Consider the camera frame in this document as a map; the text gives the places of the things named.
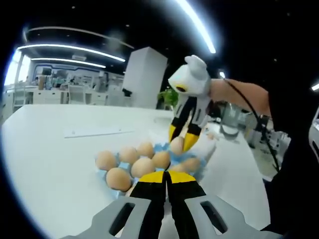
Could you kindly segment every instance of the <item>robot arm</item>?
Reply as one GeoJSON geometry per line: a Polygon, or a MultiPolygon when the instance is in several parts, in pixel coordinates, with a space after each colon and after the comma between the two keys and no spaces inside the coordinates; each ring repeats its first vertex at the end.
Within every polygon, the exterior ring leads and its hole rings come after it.
{"type": "Polygon", "coordinates": [[[185,61],[187,64],[181,66],[168,80],[178,93],[175,117],[169,128],[169,141],[179,136],[192,112],[183,146],[183,151],[188,151],[198,141],[201,129],[206,124],[206,109],[211,99],[208,95],[210,77],[206,64],[194,55],[185,57],[185,61]]]}
{"type": "Polygon", "coordinates": [[[164,217],[165,188],[181,239],[279,239],[245,223],[243,214],[214,195],[206,195],[196,180],[174,171],[144,175],[130,197],[120,197],[93,217],[89,229],[63,239],[157,239],[164,217]],[[222,235],[217,235],[217,228],[222,235]]]}

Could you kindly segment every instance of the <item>black cable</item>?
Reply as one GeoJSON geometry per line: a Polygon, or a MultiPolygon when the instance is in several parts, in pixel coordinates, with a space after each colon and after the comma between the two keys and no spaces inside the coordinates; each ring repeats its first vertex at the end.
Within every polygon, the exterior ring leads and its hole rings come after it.
{"type": "MultiPolygon", "coordinates": [[[[262,127],[262,124],[261,124],[261,122],[260,122],[260,118],[258,117],[258,115],[257,115],[257,113],[256,113],[256,111],[255,111],[255,109],[253,108],[253,106],[251,105],[251,103],[247,100],[247,98],[243,95],[243,93],[241,93],[239,89],[237,89],[233,84],[231,84],[231,83],[230,83],[229,81],[227,81],[225,78],[223,78],[223,80],[224,80],[231,88],[233,88],[234,91],[236,91],[236,92],[244,99],[244,101],[248,104],[249,108],[250,108],[251,111],[253,112],[253,114],[254,114],[254,116],[255,116],[255,118],[256,118],[256,120],[257,120],[257,124],[260,124],[261,127],[262,127]]],[[[265,130],[261,130],[261,134],[262,134],[262,136],[264,137],[264,139],[265,139],[265,141],[266,141],[266,144],[267,144],[267,146],[268,146],[268,148],[269,148],[269,151],[270,151],[270,153],[271,153],[271,155],[272,155],[272,157],[273,157],[273,159],[274,159],[275,169],[276,169],[277,172],[279,172],[278,160],[277,160],[277,158],[276,158],[276,154],[275,154],[273,148],[271,147],[271,145],[270,145],[270,143],[269,143],[269,140],[268,140],[268,138],[267,138],[267,136],[266,136],[265,130]]]]}

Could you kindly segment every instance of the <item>blue egg tray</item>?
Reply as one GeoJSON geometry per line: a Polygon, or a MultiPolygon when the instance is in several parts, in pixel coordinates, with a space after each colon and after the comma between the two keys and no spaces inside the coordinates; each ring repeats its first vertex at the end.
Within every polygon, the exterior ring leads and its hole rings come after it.
{"type": "MultiPolygon", "coordinates": [[[[154,152],[158,153],[158,152],[161,152],[161,151],[168,151],[169,152],[169,155],[170,155],[170,166],[169,166],[169,168],[174,166],[174,165],[182,163],[183,161],[187,160],[188,158],[192,158],[192,157],[198,158],[200,160],[200,166],[199,166],[198,170],[196,172],[192,172],[192,173],[189,173],[189,174],[191,176],[193,176],[197,181],[200,181],[202,179],[203,169],[204,169],[205,165],[207,164],[207,162],[205,161],[204,158],[197,157],[195,154],[191,153],[191,151],[183,153],[182,155],[176,155],[169,149],[169,143],[165,143],[163,145],[159,144],[159,143],[155,144],[154,145],[154,152]]],[[[136,184],[138,182],[139,178],[133,178],[131,176],[131,168],[132,168],[132,166],[129,163],[121,162],[118,152],[115,153],[115,158],[116,158],[116,161],[117,161],[117,167],[122,168],[125,171],[127,171],[128,174],[131,177],[132,185],[136,184]]],[[[165,170],[162,169],[162,168],[156,168],[156,171],[165,171],[165,170]]],[[[97,173],[98,173],[99,177],[106,183],[105,177],[106,177],[107,171],[97,168],[97,173]]],[[[111,194],[113,195],[113,197],[115,199],[117,199],[119,196],[124,196],[125,195],[125,192],[122,192],[120,190],[114,190],[114,189],[111,189],[111,188],[109,188],[109,189],[110,189],[111,194]]]]}

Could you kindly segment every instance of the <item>egg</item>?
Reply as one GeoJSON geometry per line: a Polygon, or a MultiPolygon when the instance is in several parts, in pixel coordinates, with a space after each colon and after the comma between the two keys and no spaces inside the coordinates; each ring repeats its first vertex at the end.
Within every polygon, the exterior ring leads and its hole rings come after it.
{"type": "Polygon", "coordinates": [[[134,147],[125,147],[120,151],[119,157],[122,162],[134,164],[138,160],[139,154],[134,147]]]}
{"type": "Polygon", "coordinates": [[[123,168],[112,168],[106,174],[107,185],[115,190],[126,192],[131,187],[130,175],[123,168]]]}
{"type": "Polygon", "coordinates": [[[116,167],[116,158],[112,152],[105,150],[98,153],[95,164],[99,169],[109,171],[116,167]]]}
{"type": "Polygon", "coordinates": [[[167,151],[161,151],[154,155],[152,158],[152,162],[154,163],[156,168],[167,169],[170,164],[170,155],[167,151]]]}
{"type": "Polygon", "coordinates": [[[126,197],[129,197],[131,193],[133,192],[133,189],[135,188],[135,185],[133,185],[125,194],[126,197]]]}
{"type": "Polygon", "coordinates": [[[180,136],[174,138],[169,145],[170,150],[176,155],[181,155],[183,153],[183,146],[184,138],[180,136]]]}
{"type": "Polygon", "coordinates": [[[208,137],[209,139],[214,139],[214,138],[215,138],[213,133],[208,133],[208,134],[207,134],[207,137],[208,137]]]}
{"type": "Polygon", "coordinates": [[[150,158],[140,158],[131,169],[131,175],[134,178],[141,178],[143,175],[155,171],[155,165],[150,158]]]}
{"type": "Polygon", "coordinates": [[[186,172],[186,169],[182,164],[177,164],[169,168],[169,171],[186,172]]]}
{"type": "Polygon", "coordinates": [[[137,152],[141,156],[146,156],[148,158],[152,158],[154,156],[154,148],[151,142],[141,143],[137,148],[137,152]]]}
{"type": "Polygon", "coordinates": [[[188,172],[195,172],[200,166],[198,158],[189,158],[181,163],[188,172]]]}

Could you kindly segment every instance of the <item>ceiling light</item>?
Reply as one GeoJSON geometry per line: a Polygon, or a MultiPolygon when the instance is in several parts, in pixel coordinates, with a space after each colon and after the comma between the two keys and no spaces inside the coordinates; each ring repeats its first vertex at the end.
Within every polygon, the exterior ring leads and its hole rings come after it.
{"type": "Polygon", "coordinates": [[[314,86],[312,86],[311,89],[312,89],[313,91],[318,90],[318,89],[319,89],[319,83],[316,84],[316,85],[314,85],[314,86]]]}
{"type": "Polygon", "coordinates": [[[219,75],[220,75],[223,79],[225,79],[225,78],[226,78],[226,76],[225,76],[225,73],[224,73],[224,72],[219,72],[219,75]]]}
{"type": "Polygon", "coordinates": [[[32,58],[31,61],[65,61],[65,62],[73,62],[73,63],[79,63],[79,64],[84,64],[84,65],[89,65],[89,66],[96,66],[96,67],[101,67],[105,68],[106,66],[90,63],[90,62],[85,62],[85,61],[76,61],[76,60],[70,60],[70,59],[60,59],[60,58],[32,58]]]}
{"type": "Polygon", "coordinates": [[[69,49],[74,49],[74,50],[80,50],[80,51],[87,51],[87,52],[91,52],[91,53],[95,53],[95,54],[99,54],[102,56],[106,56],[106,57],[110,57],[113,59],[116,59],[118,61],[122,61],[125,62],[124,59],[117,57],[117,56],[112,56],[100,51],[95,51],[95,50],[91,50],[91,49],[87,49],[87,48],[83,48],[83,47],[77,47],[77,46],[68,46],[68,45],[60,45],[60,44],[34,44],[34,45],[27,45],[27,46],[20,46],[17,48],[17,50],[21,50],[21,49],[25,49],[25,48],[31,48],[31,47],[62,47],[62,48],[69,48],[69,49]]]}
{"type": "Polygon", "coordinates": [[[211,39],[210,39],[203,23],[198,18],[197,14],[191,8],[191,6],[188,4],[188,2],[186,0],[176,0],[176,2],[186,12],[186,14],[189,15],[190,19],[194,22],[197,30],[200,32],[200,34],[204,38],[204,41],[206,42],[206,45],[208,46],[209,51],[213,54],[216,53],[215,47],[213,46],[213,43],[211,42],[211,39]]]}

